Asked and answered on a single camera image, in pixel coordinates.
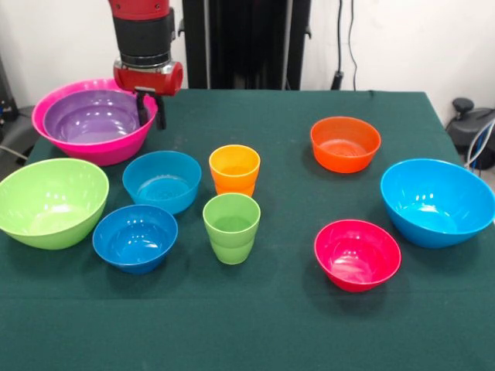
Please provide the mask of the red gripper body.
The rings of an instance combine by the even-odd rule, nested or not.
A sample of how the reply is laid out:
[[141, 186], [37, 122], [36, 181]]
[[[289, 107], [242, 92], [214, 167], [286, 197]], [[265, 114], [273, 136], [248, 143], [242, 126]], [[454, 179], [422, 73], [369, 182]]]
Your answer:
[[117, 85], [122, 90], [131, 92], [175, 96], [183, 83], [183, 65], [176, 61], [153, 68], [134, 68], [124, 65], [117, 58], [113, 73]]

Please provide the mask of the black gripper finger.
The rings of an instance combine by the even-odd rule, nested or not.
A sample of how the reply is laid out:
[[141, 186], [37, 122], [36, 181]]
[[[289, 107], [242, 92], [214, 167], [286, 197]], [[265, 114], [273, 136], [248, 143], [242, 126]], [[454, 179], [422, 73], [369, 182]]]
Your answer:
[[138, 112], [139, 125], [144, 126], [149, 120], [148, 111], [144, 103], [145, 93], [137, 90], [135, 92], [136, 96], [136, 107]]
[[155, 95], [155, 104], [157, 106], [156, 125], [159, 130], [166, 129], [166, 109], [164, 100], [160, 95]]

